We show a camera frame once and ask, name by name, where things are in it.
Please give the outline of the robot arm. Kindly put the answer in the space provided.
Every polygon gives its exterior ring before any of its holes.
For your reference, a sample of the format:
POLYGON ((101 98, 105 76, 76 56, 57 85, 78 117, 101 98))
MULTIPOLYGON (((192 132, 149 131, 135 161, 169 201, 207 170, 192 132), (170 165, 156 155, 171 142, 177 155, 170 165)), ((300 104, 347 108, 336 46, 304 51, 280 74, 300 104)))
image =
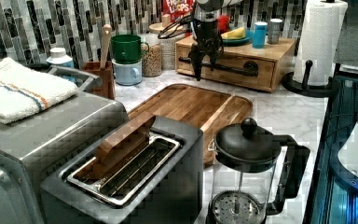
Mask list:
POLYGON ((240 0, 195 0, 190 13, 190 29, 195 39, 188 53, 197 81, 201 79, 203 58, 212 63, 224 52, 223 39, 218 28, 222 7, 237 4, 240 0))

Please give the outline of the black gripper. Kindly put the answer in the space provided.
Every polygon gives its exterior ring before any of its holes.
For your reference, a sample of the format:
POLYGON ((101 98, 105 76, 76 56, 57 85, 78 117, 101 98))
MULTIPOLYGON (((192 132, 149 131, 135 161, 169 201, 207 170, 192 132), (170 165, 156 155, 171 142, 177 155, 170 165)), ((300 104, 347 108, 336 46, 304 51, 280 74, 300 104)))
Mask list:
POLYGON ((204 54, 209 55, 211 65, 215 65, 218 57, 223 53, 223 39, 218 29, 218 21, 200 21, 194 19, 193 37, 196 43, 188 53, 194 75, 197 81, 201 79, 201 68, 204 54))

